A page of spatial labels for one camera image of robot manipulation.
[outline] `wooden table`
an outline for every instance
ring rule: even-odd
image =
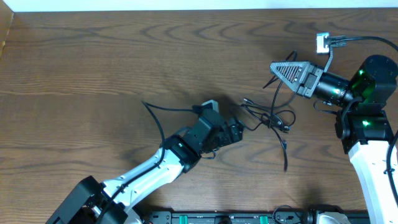
[[[83,178],[110,179],[159,147],[141,100],[189,108],[248,97],[269,105],[269,64],[298,50],[320,65],[315,35],[378,35],[398,42],[398,9],[17,13],[0,60],[0,219],[43,223]],[[371,54],[398,61],[379,42],[335,50],[331,71],[353,76]],[[278,102],[291,95],[285,86]],[[273,210],[329,203],[366,205],[356,173],[335,136],[335,118],[313,100],[291,104],[297,122],[289,168],[275,134],[260,128],[202,160],[144,200],[174,210]],[[386,111],[394,130],[396,94]],[[196,116],[155,111],[166,136]],[[256,122],[245,114],[248,125]]]

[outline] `robotic arm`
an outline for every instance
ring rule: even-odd
[[[46,223],[141,224],[133,209],[138,202],[187,173],[202,154],[242,140],[243,125],[235,118],[227,123],[216,101],[195,108],[199,118],[187,133],[167,138],[155,155],[119,177],[100,184],[92,176],[83,179]]]
[[[382,40],[398,50],[393,43],[378,37],[354,39]],[[336,135],[359,177],[371,223],[398,223],[394,187],[398,177],[392,175],[397,165],[397,137],[382,110],[397,88],[398,67],[388,57],[372,55],[351,80],[327,72],[333,58],[332,48],[343,47],[346,41],[354,39],[318,34],[317,52],[330,56],[325,68],[311,62],[272,62],[270,70],[297,95],[315,96],[325,104],[342,108],[323,112],[336,115]]]

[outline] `white backdrop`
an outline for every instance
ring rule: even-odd
[[[398,0],[3,0],[14,12],[398,7]]]

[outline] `green light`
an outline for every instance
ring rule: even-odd
[[[368,121],[362,121],[362,124],[363,124],[363,126],[368,126],[368,125],[370,125],[371,123],[369,123]]]

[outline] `green connector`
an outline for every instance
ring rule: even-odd
[[[188,216],[180,215],[180,224],[188,224]]]
[[[260,216],[260,224],[269,224],[268,216]]]

